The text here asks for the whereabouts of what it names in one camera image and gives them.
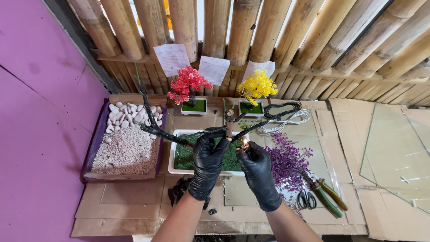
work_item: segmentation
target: purple tray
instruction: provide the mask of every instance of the purple tray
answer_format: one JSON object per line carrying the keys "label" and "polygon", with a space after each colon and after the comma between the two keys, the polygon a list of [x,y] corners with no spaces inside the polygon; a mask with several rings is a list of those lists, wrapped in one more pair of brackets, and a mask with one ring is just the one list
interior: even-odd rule
{"label": "purple tray", "polygon": [[[83,168],[83,176],[86,180],[89,180],[89,181],[105,180],[105,179],[97,179],[97,178],[92,178],[92,177],[85,177],[85,174],[87,174],[88,172],[91,171],[95,156],[97,155],[98,149],[100,148],[100,145],[103,141],[104,131],[107,128],[106,123],[108,121],[108,117],[109,117],[109,113],[110,113],[109,104],[110,104],[110,102],[108,101],[107,103],[105,103],[103,105],[101,117],[97,123],[95,135],[94,135],[94,138],[92,139],[92,142],[90,144],[88,157],[85,160],[85,166]],[[166,117],[167,117],[167,106],[166,105],[164,106],[163,110],[164,110],[163,111],[163,124],[161,125],[162,130],[164,130],[166,127]],[[158,172],[160,171],[162,151],[163,151],[163,138],[160,139],[160,147],[158,148],[157,164],[155,166],[155,176],[157,176]]]}

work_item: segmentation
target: scissors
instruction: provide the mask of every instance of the scissors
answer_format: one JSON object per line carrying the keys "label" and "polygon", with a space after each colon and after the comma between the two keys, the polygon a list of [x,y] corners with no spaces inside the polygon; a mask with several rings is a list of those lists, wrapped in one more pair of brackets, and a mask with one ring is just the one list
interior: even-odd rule
{"label": "scissors", "polygon": [[311,170],[302,173],[303,178],[309,183],[311,191],[315,193],[318,200],[335,216],[341,218],[342,213],[330,202],[326,193],[336,202],[344,211],[348,210],[348,206],[340,198],[340,196],[326,184],[325,179],[319,178]]}
{"label": "scissors", "polygon": [[297,203],[301,209],[314,209],[316,208],[316,199],[310,193],[305,185],[303,185],[301,192],[297,196]]}

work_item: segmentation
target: artificial grass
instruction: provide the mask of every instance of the artificial grass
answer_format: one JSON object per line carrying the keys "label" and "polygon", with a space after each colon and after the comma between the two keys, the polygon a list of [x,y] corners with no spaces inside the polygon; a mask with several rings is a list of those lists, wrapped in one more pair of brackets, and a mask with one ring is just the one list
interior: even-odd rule
{"label": "artificial grass", "polygon": [[244,113],[248,111],[248,113],[263,113],[263,107],[261,105],[261,102],[257,102],[258,105],[255,106],[253,109],[250,109],[249,106],[251,105],[250,102],[240,102],[240,113]]}
{"label": "artificial grass", "polygon": [[206,100],[196,100],[196,107],[193,107],[193,102],[188,100],[182,103],[182,111],[186,112],[205,112]]}
{"label": "artificial grass", "polygon": [[[181,135],[180,138],[186,139],[193,144],[195,144],[198,139],[197,136],[186,137],[184,135]],[[216,146],[221,138],[216,138],[214,140]],[[241,145],[243,145],[241,140],[236,140],[229,145],[222,159],[221,171],[242,171],[240,164],[237,162],[235,153],[236,148]],[[193,151],[190,148],[177,145],[173,167],[180,170],[194,170]]]}

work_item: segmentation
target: paper note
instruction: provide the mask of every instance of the paper note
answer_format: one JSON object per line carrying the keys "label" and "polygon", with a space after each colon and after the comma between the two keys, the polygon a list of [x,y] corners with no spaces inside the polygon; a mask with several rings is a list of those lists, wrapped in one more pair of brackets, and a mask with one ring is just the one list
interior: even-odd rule
{"label": "paper note", "polygon": [[190,65],[187,51],[183,44],[168,43],[154,47],[158,61],[167,77],[178,75],[178,70]]}
{"label": "paper note", "polygon": [[201,56],[199,73],[212,84],[221,86],[229,66],[230,60]]}
{"label": "paper note", "polygon": [[268,61],[264,63],[255,63],[252,61],[248,62],[248,66],[246,67],[245,74],[243,75],[242,83],[245,81],[246,77],[251,77],[255,75],[256,70],[264,71],[266,70],[266,75],[269,77],[275,71],[275,62]]}

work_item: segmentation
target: black nitrile glove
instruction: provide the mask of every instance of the black nitrile glove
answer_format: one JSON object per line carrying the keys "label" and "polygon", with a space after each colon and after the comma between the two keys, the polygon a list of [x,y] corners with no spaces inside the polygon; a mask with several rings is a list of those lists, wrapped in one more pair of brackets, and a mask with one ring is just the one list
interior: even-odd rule
{"label": "black nitrile glove", "polygon": [[[222,137],[214,148],[214,138]],[[214,133],[202,135],[194,144],[194,178],[191,181],[188,192],[195,199],[206,200],[215,186],[216,180],[221,173],[222,158],[224,157],[230,140],[225,137],[225,128]]]}
{"label": "black nitrile glove", "polygon": [[260,208],[272,212],[279,208],[282,198],[275,189],[270,156],[255,142],[248,142],[251,159],[242,149],[236,150],[237,162],[245,173],[246,182],[257,198]]}

